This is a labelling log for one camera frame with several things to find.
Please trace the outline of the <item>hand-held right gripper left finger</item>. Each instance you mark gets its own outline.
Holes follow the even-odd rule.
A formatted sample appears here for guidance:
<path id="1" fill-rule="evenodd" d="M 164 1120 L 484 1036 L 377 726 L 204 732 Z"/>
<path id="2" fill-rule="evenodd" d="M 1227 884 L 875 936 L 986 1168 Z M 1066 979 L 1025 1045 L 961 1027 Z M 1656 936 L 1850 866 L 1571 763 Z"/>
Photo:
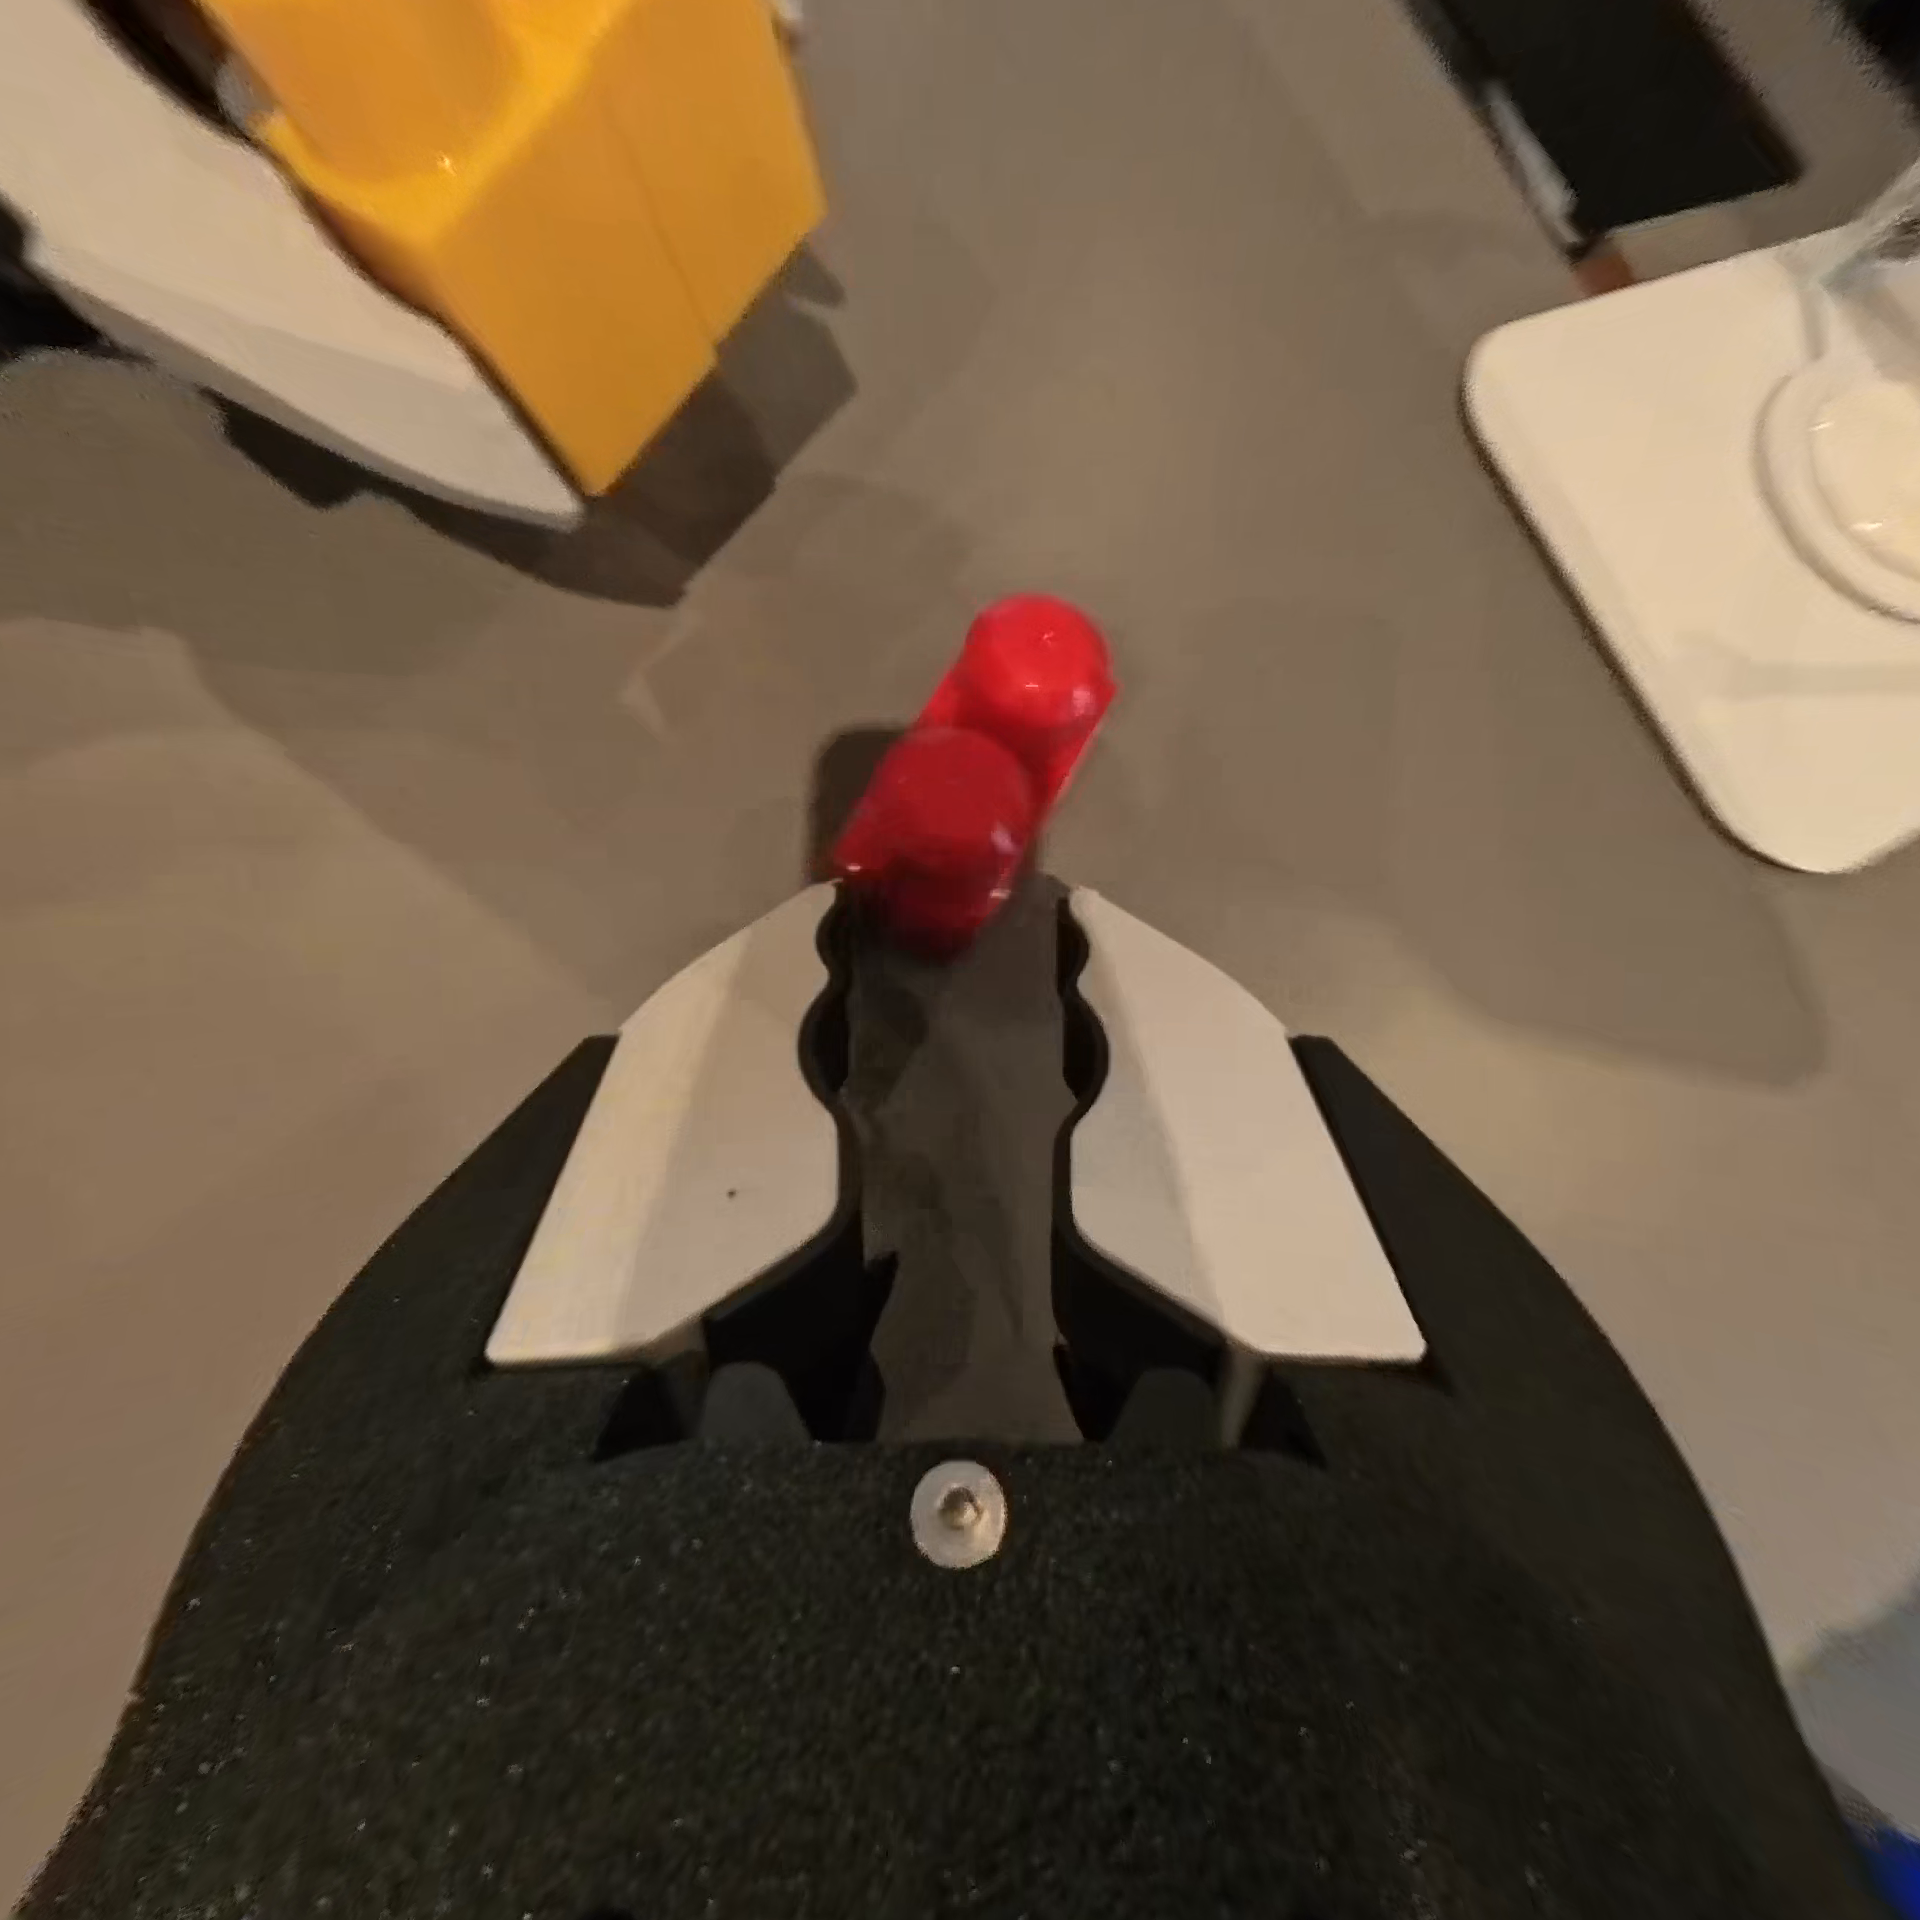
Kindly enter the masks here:
<path id="1" fill-rule="evenodd" d="M 657 988 L 609 1062 L 488 1334 L 493 1370 L 744 1349 L 860 1228 L 848 921 L 813 882 Z"/>

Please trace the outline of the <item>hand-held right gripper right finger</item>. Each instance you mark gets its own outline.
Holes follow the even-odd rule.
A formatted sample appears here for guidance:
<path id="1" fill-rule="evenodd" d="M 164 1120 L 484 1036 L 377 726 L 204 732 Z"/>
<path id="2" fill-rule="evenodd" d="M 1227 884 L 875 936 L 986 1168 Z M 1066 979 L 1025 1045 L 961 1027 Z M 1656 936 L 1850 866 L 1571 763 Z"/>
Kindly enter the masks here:
<path id="1" fill-rule="evenodd" d="M 1063 1226 L 1259 1361 L 1412 1364 L 1426 1338 L 1293 1037 L 1088 886 L 1060 901 Z"/>

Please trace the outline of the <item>instruction sheet on stand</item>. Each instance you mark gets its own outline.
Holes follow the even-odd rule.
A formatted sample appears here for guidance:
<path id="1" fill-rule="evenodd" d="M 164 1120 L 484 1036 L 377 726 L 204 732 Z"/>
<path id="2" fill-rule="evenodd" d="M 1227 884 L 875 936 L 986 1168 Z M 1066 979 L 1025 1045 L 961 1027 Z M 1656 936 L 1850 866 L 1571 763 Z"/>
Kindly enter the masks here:
<path id="1" fill-rule="evenodd" d="M 1917 834 L 1917 196 L 1488 331 L 1474 440 L 1721 830 Z"/>

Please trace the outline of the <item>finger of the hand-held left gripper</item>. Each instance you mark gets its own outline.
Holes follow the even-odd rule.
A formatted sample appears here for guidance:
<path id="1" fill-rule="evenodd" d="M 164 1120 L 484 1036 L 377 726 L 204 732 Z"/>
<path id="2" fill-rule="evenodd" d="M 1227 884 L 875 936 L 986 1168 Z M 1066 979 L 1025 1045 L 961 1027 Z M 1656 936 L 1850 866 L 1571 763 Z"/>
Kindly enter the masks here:
<path id="1" fill-rule="evenodd" d="M 113 345 L 451 505 L 585 512 L 468 350 L 84 5 L 3 5 L 3 194 L 23 267 Z"/>

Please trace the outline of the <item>black rectangular mat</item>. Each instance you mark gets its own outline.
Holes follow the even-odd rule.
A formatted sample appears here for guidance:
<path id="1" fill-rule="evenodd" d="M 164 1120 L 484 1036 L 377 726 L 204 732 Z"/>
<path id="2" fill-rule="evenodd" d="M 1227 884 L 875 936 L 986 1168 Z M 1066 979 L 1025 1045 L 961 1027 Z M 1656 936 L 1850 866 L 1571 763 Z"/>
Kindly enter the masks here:
<path id="1" fill-rule="evenodd" d="M 1723 41 L 1683 3 L 1404 3 L 1569 258 L 1805 172 Z"/>

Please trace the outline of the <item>red two-stud block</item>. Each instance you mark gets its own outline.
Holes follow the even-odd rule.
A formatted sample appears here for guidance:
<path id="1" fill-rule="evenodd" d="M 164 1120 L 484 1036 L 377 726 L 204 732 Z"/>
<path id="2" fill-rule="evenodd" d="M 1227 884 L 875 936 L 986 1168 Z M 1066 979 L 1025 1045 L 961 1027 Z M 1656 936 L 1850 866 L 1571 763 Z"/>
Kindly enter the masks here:
<path id="1" fill-rule="evenodd" d="M 832 878 L 895 944 L 925 958 L 970 949 L 1010 901 L 1116 694 L 1090 612 L 1047 592 L 988 604 L 856 800 Z"/>

